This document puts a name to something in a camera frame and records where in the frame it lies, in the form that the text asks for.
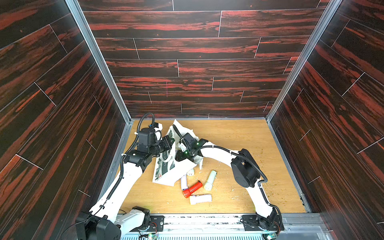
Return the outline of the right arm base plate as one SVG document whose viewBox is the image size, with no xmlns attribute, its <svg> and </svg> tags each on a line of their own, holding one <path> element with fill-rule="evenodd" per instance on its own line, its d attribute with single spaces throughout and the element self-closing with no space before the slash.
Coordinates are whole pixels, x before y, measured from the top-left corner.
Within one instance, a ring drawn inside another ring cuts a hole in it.
<svg viewBox="0 0 384 240">
<path fill-rule="evenodd" d="M 245 231 L 280 232 L 285 230 L 282 218 L 274 212 L 267 218 L 258 214 L 242 215 L 240 222 L 243 224 Z"/>
</svg>

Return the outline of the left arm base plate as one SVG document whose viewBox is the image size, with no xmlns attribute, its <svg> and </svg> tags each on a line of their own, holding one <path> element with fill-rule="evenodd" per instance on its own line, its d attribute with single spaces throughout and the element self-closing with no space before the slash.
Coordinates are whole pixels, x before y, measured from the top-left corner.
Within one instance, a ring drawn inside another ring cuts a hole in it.
<svg viewBox="0 0 384 240">
<path fill-rule="evenodd" d="M 141 226 L 134 228 L 131 232 L 162 232 L 164 229 L 165 216 L 150 215 L 144 218 Z"/>
</svg>

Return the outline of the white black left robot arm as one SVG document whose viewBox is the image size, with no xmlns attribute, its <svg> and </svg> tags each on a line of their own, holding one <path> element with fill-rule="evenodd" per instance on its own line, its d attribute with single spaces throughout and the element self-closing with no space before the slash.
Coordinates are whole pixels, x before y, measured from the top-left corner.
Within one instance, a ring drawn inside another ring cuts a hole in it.
<svg viewBox="0 0 384 240">
<path fill-rule="evenodd" d="M 101 199 L 89 210 L 81 212 L 76 219 L 77 239 L 79 240 L 119 240 L 132 230 L 145 231 L 151 228 L 150 210 L 133 207 L 130 212 L 119 215 L 126 196 L 141 177 L 153 157 L 171 149 L 175 140 L 161 140 L 145 143 L 134 142 L 122 154 L 121 171 Z"/>
</svg>

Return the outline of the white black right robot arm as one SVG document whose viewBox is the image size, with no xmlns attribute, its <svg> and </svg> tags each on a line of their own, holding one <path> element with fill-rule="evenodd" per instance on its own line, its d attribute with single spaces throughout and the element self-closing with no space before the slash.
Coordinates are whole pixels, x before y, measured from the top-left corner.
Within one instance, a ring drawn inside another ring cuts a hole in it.
<svg viewBox="0 0 384 240">
<path fill-rule="evenodd" d="M 189 133 L 178 136 L 181 149 L 176 153 L 176 161 L 211 158 L 228 165 L 235 181 L 247 190 L 255 205 L 257 219 L 254 224 L 265 231 L 276 231 L 277 235 L 284 229 L 280 209 L 270 203 L 263 188 L 268 179 L 248 150 L 229 150 L 205 139 L 197 140 Z"/>
</svg>

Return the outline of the white canvas tote bag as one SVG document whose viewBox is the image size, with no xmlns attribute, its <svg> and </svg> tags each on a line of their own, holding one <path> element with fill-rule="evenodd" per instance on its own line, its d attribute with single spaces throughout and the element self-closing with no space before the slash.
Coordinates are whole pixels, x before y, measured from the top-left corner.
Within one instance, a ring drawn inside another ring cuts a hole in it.
<svg viewBox="0 0 384 240">
<path fill-rule="evenodd" d="M 200 169 L 203 167 L 204 158 L 200 156 L 194 157 L 192 161 L 188 158 L 179 162 L 177 161 L 178 151 L 187 151 L 190 153 L 191 148 L 185 147 L 181 142 L 181 138 L 184 137 L 185 134 L 190 134 L 196 141 L 200 140 L 193 130 L 183 127 L 177 120 L 174 120 L 166 135 L 173 138 L 175 142 L 172 144 L 170 150 L 161 153 L 161 155 L 156 158 L 153 183 L 174 186 L 175 182 L 195 167 L 198 166 Z"/>
</svg>

